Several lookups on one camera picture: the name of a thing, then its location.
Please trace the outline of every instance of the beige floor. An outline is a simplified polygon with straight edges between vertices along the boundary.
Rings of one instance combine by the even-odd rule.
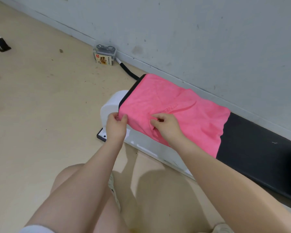
[[[135,81],[118,64],[97,64],[91,46],[2,3],[0,35],[12,47],[0,52],[0,232],[8,233],[63,168],[103,144],[101,106]],[[114,176],[122,215],[138,232],[209,232],[222,221],[196,182],[128,145]]]

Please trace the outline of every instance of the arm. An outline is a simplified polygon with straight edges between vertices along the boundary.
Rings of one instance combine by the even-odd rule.
[[[107,142],[44,201],[27,226],[42,225],[57,233],[86,232],[126,135],[127,115],[116,121],[117,115],[108,117]]]
[[[211,203],[235,232],[291,232],[291,213],[247,177],[211,157],[182,133],[170,114],[151,120],[177,151]]]

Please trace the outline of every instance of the baseboard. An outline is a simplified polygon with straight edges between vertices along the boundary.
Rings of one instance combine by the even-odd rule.
[[[21,12],[29,15],[32,18],[35,18],[43,23],[46,23],[46,24],[48,24],[48,25],[68,34],[68,35],[71,35],[74,38],[79,39],[82,42],[85,42],[91,46],[93,46],[96,42],[96,40],[94,38],[92,38],[88,35],[85,35],[85,34],[81,33],[80,31],[75,30],[75,29],[73,29],[73,28],[71,28],[63,23],[60,23],[54,19],[51,19],[42,13],[34,11],[33,9],[26,7],[25,5],[23,5],[19,2],[16,2],[14,0],[0,0],[0,1],[2,1],[3,3],[7,4],[8,6],[16,9],[18,11],[21,11]],[[226,101],[226,100],[224,100],[216,95],[213,95],[213,94],[211,94],[211,93],[209,93],[201,88],[198,88],[190,83],[184,82],[181,79],[179,79],[171,74],[165,73],[164,71],[157,69],[151,65],[148,65],[148,64],[146,64],[146,63],[144,63],[136,58],[133,58],[133,57],[131,57],[123,52],[118,51],[117,57],[121,61],[127,62],[127,63],[147,72],[147,73],[159,75],[160,77],[165,78],[165,79],[167,79],[167,80],[169,80],[169,81],[171,81],[171,82],[173,82],[181,87],[184,87],[187,89],[192,89],[202,98],[211,100],[219,105],[228,107],[233,113],[235,113],[243,118],[246,118],[249,121],[252,121],[252,122],[254,122],[254,123],[256,123],[256,124],[266,128],[272,132],[275,132],[275,133],[291,140],[291,131],[282,127],[282,126],[274,124],[274,123],[254,114],[254,113],[251,113],[245,109],[240,108],[237,105],[234,105],[233,103],[231,103],[229,101]]]

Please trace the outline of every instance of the leg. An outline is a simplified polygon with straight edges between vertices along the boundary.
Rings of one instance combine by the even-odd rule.
[[[84,164],[76,164],[62,170],[55,178],[51,193],[70,176],[72,176],[76,171],[78,171],[83,165]],[[101,201],[101,204],[99,206],[99,212],[96,214],[95,219],[93,219],[93,226],[91,227],[91,229],[89,229],[89,232],[129,232],[126,223],[124,222],[124,219],[120,215],[114,196],[108,187],[106,187],[104,198]]]

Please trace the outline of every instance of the printed label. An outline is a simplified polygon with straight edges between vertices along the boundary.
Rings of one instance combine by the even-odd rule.
[[[96,54],[96,61],[97,63],[103,64],[103,65],[112,65],[112,58],[108,55],[101,55]]]

